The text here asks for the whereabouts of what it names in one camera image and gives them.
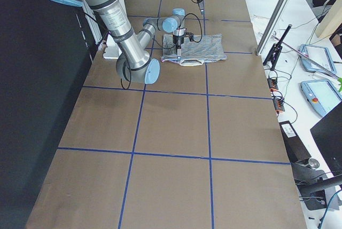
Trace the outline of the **black monitor arm base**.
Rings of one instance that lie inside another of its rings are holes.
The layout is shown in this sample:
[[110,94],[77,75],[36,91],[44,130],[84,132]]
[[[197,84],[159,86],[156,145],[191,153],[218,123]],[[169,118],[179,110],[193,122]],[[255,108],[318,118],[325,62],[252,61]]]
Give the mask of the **black monitor arm base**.
[[314,170],[301,164],[292,163],[292,172],[295,184],[299,190],[299,197],[310,211],[329,207],[339,209],[339,201],[333,195],[336,186],[341,185],[341,171],[331,171],[332,177],[323,170]]

